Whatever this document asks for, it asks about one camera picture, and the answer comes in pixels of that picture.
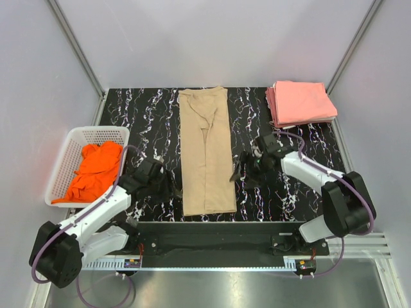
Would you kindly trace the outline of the white plastic laundry basket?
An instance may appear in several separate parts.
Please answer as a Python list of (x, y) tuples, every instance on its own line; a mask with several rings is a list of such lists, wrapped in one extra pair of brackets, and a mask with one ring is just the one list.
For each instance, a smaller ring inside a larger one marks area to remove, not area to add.
[(73, 128), (68, 134), (60, 150), (57, 162), (46, 188), (44, 201), (50, 207), (84, 208), (88, 203), (53, 203), (63, 198), (83, 161), (82, 150), (88, 144), (102, 145), (112, 141), (121, 146), (128, 144), (130, 130), (122, 126), (82, 126)]

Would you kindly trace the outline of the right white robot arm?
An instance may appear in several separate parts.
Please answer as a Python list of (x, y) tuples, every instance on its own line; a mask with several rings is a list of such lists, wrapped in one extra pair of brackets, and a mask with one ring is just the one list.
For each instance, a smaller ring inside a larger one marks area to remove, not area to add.
[(298, 228), (291, 240), (293, 250), (303, 255), (322, 239), (371, 233), (376, 210), (362, 176), (323, 166), (305, 156), (302, 148), (282, 145), (276, 137), (276, 133), (257, 137), (251, 151), (241, 153), (230, 180), (242, 178), (246, 188), (257, 188), (265, 173), (276, 169), (320, 195), (322, 215)]

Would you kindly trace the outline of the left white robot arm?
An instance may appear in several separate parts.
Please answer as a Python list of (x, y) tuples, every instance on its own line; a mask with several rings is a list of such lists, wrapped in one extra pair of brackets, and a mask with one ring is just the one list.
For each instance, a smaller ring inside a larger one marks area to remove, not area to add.
[(136, 223), (112, 218), (145, 198), (164, 203), (181, 196), (173, 173), (160, 160), (144, 159), (79, 213), (39, 228), (29, 258), (33, 280), (64, 288), (84, 266), (108, 253), (134, 253), (141, 247)]

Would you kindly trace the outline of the beige t shirt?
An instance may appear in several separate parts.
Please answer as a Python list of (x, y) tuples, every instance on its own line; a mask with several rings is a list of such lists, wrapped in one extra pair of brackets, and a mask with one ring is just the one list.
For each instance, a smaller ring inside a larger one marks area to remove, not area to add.
[(227, 89), (179, 91), (185, 216), (236, 212)]

